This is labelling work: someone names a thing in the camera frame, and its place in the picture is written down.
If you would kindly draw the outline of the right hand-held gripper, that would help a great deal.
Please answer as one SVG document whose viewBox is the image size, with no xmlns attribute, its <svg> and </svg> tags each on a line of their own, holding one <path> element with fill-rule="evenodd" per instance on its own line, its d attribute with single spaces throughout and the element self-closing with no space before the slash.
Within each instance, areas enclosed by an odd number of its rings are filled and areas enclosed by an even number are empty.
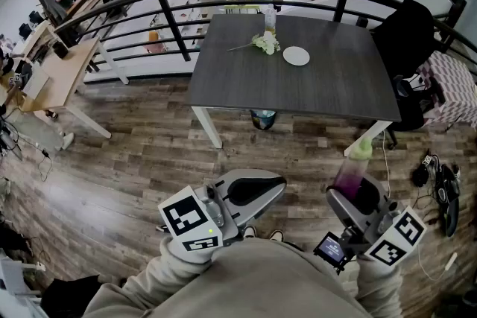
<svg viewBox="0 0 477 318">
<path fill-rule="evenodd" d="M 365 174 L 351 203 L 332 186 L 326 200 L 345 227 L 339 244 L 347 255 L 364 255 L 387 267 L 408 257 L 427 227 L 410 206 L 387 200 L 381 182 Z"/>
</svg>

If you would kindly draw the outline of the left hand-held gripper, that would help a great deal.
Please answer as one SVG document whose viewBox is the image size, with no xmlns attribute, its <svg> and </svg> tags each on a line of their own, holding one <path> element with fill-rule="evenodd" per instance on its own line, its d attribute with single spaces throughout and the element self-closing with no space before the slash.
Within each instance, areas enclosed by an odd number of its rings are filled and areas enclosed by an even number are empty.
<svg viewBox="0 0 477 318">
<path fill-rule="evenodd" d="M 243 241 L 243 228 L 284 193 L 283 176 L 235 169 L 198 188 L 187 185 L 158 205 L 169 234 L 186 253 L 205 253 Z"/>
</svg>

